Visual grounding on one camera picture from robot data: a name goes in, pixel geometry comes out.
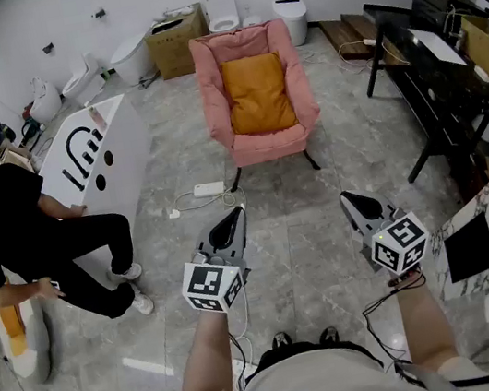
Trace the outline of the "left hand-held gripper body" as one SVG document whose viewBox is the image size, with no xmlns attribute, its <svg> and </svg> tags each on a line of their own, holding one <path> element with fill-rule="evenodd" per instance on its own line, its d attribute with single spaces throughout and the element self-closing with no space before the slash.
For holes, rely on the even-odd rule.
<svg viewBox="0 0 489 391">
<path fill-rule="evenodd" d="M 245 261 L 245 239 L 225 249 L 200 243 L 184 265 L 182 294 L 196 310 L 228 313 L 247 284 L 250 268 Z"/>
</svg>

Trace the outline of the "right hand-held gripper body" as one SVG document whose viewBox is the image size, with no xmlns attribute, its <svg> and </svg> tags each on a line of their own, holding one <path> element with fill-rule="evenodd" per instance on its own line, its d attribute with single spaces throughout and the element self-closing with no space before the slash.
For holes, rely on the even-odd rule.
<svg viewBox="0 0 489 391">
<path fill-rule="evenodd" d="M 414 213 L 399 209 L 386 220 L 367 221 L 363 235 L 371 260 L 396 276 L 418 266 L 431 237 Z"/>
</svg>

